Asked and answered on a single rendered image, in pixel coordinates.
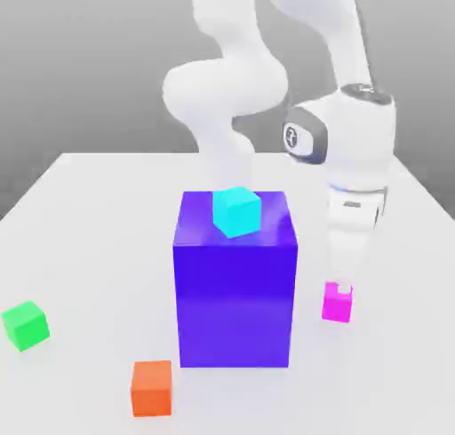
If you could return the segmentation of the small cyan cube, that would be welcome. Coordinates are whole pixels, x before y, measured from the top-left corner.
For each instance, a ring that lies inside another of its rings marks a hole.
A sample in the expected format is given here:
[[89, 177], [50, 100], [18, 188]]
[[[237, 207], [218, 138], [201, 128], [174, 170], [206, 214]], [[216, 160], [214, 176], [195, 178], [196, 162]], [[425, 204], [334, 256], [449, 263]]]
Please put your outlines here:
[[229, 239], [258, 232], [261, 212], [260, 197], [243, 186], [212, 193], [213, 224]]

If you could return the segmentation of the small magenta cube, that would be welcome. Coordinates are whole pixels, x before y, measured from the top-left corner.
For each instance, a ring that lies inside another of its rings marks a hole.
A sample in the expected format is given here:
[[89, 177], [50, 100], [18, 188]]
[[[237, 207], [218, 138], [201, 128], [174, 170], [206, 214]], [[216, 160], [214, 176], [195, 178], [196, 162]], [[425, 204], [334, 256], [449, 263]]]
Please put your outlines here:
[[348, 292], [340, 290], [337, 282], [327, 281], [324, 287], [322, 318], [349, 323], [353, 305], [353, 287]]

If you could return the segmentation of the large purple box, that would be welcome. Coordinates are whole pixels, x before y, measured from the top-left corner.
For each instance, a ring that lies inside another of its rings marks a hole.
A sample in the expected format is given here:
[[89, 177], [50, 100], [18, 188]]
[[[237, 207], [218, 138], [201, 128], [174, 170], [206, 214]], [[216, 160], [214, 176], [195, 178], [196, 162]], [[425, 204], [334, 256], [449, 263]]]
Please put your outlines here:
[[182, 195], [172, 252], [184, 368], [289, 364], [299, 246], [285, 194], [259, 197], [260, 230], [229, 239], [211, 193]]

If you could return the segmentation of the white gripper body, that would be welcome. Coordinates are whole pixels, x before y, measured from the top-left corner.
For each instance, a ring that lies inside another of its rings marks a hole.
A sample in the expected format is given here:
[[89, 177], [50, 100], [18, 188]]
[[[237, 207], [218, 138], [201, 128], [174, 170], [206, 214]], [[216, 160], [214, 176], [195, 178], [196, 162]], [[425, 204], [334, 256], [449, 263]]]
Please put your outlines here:
[[329, 261], [334, 280], [353, 280], [363, 260], [367, 234], [331, 229]]

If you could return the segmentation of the small green cube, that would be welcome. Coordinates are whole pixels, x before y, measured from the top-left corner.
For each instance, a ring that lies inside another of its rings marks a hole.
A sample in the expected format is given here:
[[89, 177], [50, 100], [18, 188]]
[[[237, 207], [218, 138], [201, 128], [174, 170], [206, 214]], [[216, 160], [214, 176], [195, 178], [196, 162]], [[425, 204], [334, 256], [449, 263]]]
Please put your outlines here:
[[50, 337], [50, 330], [43, 310], [28, 300], [1, 313], [4, 330], [19, 352]]

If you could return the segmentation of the small orange cube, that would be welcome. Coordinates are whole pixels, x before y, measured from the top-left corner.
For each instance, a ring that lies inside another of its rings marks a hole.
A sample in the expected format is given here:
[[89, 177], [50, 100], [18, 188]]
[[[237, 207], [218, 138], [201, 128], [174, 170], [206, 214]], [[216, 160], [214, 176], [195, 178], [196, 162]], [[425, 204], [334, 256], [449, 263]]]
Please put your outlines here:
[[131, 382], [134, 417], [172, 414], [172, 363], [169, 360], [136, 361]]

